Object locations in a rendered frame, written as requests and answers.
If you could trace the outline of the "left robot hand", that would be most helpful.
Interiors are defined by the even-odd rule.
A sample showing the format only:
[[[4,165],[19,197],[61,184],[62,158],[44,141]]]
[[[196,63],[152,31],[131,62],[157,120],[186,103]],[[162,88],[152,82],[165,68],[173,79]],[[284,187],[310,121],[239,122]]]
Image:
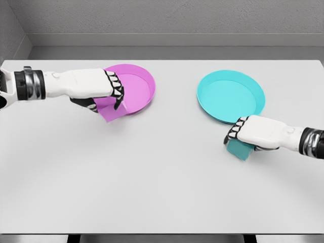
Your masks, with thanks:
[[[125,90],[115,72],[101,68],[73,70],[72,81],[67,88],[70,101],[85,107],[95,113],[98,112],[95,99],[113,97],[117,110],[121,105]]]

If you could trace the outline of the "pink block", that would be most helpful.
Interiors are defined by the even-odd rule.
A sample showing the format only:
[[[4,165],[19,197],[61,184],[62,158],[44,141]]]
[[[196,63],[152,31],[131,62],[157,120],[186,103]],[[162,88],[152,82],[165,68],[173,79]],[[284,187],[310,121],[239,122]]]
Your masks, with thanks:
[[[128,114],[125,104],[122,102],[117,110],[114,109],[115,97],[94,98],[99,114],[107,121],[111,122],[117,118]]]

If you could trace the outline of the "pink plate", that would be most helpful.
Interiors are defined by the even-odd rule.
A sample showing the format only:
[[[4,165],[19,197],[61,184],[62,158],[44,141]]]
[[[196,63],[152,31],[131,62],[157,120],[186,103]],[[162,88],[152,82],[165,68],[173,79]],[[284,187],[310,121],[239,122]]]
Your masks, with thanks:
[[[129,114],[134,114],[152,100],[156,84],[153,76],[145,68],[134,64],[117,64],[105,68],[115,72],[120,79],[124,90],[124,104]]]

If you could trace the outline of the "teal block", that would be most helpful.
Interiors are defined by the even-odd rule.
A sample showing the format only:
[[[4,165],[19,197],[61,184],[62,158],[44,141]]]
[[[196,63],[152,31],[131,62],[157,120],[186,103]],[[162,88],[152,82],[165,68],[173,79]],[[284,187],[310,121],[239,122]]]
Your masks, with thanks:
[[[227,144],[227,151],[237,158],[245,161],[254,150],[254,145],[241,142],[240,140],[231,139]]]

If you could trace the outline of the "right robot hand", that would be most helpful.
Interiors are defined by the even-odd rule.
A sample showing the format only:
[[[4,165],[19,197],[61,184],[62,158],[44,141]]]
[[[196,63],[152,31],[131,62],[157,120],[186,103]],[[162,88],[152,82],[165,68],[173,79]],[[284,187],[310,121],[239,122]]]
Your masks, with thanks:
[[[228,131],[224,144],[238,140],[254,145],[257,150],[277,150],[279,137],[286,124],[274,119],[251,115],[240,117]]]

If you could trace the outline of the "cyan plate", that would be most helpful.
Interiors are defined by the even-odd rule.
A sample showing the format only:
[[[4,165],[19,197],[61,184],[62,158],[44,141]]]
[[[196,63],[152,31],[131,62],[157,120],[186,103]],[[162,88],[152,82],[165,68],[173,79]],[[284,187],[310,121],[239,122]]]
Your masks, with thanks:
[[[202,109],[226,124],[233,124],[242,116],[260,115],[266,103],[261,86],[252,77],[234,70],[207,74],[196,93]]]

